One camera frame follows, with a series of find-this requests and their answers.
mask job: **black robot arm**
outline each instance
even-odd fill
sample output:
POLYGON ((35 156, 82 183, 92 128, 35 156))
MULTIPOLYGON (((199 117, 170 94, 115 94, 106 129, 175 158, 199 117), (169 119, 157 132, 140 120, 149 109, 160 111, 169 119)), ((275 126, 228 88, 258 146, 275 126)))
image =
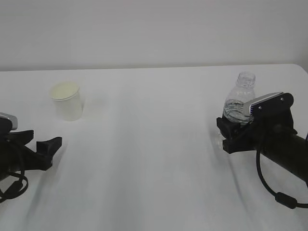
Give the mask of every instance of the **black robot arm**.
POLYGON ((289 172, 302 179, 308 186, 308 136, 303 139, 297 136, 293 127, 293 118, 290 107, 280 107, 277 100, 269 100, 269 108, 278 110, 265 113, 266 116, 255 117, 253 122, 243 126, 232 123, 224 116, 217 118, 217 127, 226 138, 223 141, 223 150, 234 152, 257 151, 257 172, 265 188, 275 196, 277 202, 289 208, 308 208, 307 204, 300 204, 296 199, 282 193, 274 192, 265 182, 261 167, 260 154, 274 161, 289 172))
POLYGON ((8 176, 18 178, 5 192, 0 190, 0 203, 23 194, 28 187, 25 171, 49 169, 53 156, 62 145, 62 138, 56 137, 37 142, 37 152, 34 152, 25 146, 33 140, 34 131, 10 132, 12 129, 17 129, 17 118, 0 113, 0 180, 8 176))

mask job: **black cable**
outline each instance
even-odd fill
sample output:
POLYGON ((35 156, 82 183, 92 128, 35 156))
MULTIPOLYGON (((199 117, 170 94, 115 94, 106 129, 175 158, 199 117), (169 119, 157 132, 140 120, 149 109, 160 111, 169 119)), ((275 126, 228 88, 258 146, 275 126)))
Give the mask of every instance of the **black cable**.
POLYGON ((263 146, 264 139, 265 139, 265 135, 263 135, 261 137, 260 143, 259 143, 258 148, 257 148, 257 154, 256 154, 257 172, 258 172, 259 178, 260 178, 263 186, 266 188, 266 190, 269 191, 269 193, 272 194, 273 196, 276 196, 276 193, 274 192, 274 190, 271 189, 270 186, 266 183, 266 181, 265 181, 265 179, 262 175, 262 171, 261 171, 260 154, 261 154, 261 149, 262 149, 262 146, 263 146))
POLYGON ((275 197, 275 200, 284 205, 287 206, 288 208, 294 209, 296 207, 299 208, 308 208, 308 204, 302 204, 302 203, 298 203, 297 200, 291 196, 288 196, 282 192, 275 192, 265 181, 263 175, 262 175, 262 171, 261 171, 261 165, 260 165, 260 154, 261 154, 261 149, 263 146, 265 140, 265 134, 262 135, 259 145, 257 147, 257 154, 256 154, 256 164, 257 164, 257 173, 259 175, 259 178, 263 184, 263 186, 266 188, 266 190, 272 194, 275 197))
POLYGON ((306 139, 305 139, 305 145, 306 145, 306 148, 308 148, 308 133, 307 133, 307 136, 306 136, 306 139))
POLYGON ((16 155, 18 156, 19 164, 20 164, 20 173, 8 172, 8 175, 17 177, 18 181, 13 182, 13 184, 5 192, 2 192, 0 190, 0 196, 2 197, 0 199, 0 203, 4 202, 5 200, 14 199, 22 195, 28 189, 28 186, 29 186, 28 179, 25 176, 25 165, 24 165, 22 153, 19 150, 16 143, 9 141, 9 146, 12 149, 14 149, 16 155))

